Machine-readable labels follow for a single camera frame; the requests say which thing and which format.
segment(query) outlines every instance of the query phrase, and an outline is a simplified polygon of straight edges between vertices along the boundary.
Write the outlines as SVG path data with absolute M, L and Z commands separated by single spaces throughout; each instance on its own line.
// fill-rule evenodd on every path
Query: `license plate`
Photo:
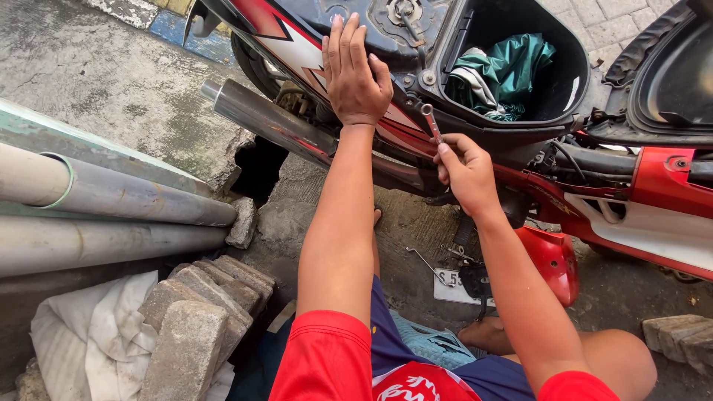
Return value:
M 472 305 L 480 305 L 481 300 L 479 299 L 473 299 L 471 298 L 470 295 L 466 292 L 466 289 L 463 287 L 463 283 L 461 283 L 461 279 L 458 277 L 458 272 L 455 270 L 448 270 L 448 269 L 434 269 L 436 271 L 436 274 L 443 279 L 445 283 L 452 283 L 456 282 L 455 287 L 449 287 L 447 285 L 441 284 L 441 281 L 438 279 L 438 277 L 434 276 L 434 298 L 437 300 L 447 300 L 451 302 L 460 302 L 460 303 L 470 303 Z M 495 302 L 493 302 L 493 299 L 488 299 L 488 306 L 495 307 Z

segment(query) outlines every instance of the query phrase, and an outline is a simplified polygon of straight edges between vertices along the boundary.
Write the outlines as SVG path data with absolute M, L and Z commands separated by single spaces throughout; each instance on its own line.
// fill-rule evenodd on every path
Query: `red fender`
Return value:
M 572 237 L 527 225 L 515 232 L 560 303 L 565 307 L 572 305 L 579 295 L 577 256 Z

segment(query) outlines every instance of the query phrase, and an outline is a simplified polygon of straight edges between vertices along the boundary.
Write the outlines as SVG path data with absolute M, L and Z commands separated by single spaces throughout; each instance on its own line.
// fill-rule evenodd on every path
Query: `navy shorts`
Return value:
M 374 276 L 371 284 L 371 369 L 374 376 L 416 361 L 432 362 L 415 355 L 401 341 L 399 331 L 389 314 L 381 281 Z M 490 355 L 452 371 L 483 401 L 534 401 L 523 367 L 504 357 Z

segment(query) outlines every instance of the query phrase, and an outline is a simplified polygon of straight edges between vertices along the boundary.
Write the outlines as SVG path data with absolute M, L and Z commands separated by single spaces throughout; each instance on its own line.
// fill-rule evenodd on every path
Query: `brick pavement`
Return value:
M 673 0 L 539 0 L 582 41 L 589 58 L 607 69 L 644 28 L 673 6 Z

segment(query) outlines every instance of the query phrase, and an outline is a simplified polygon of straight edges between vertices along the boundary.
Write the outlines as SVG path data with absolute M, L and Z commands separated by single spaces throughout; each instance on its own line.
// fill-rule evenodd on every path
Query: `exhaust tip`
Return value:
M 200 86 L 200 95 L 209 101 L 215 102 L 220 92 L 220 84 L 206 79 L 203 81 L 203 85 Z

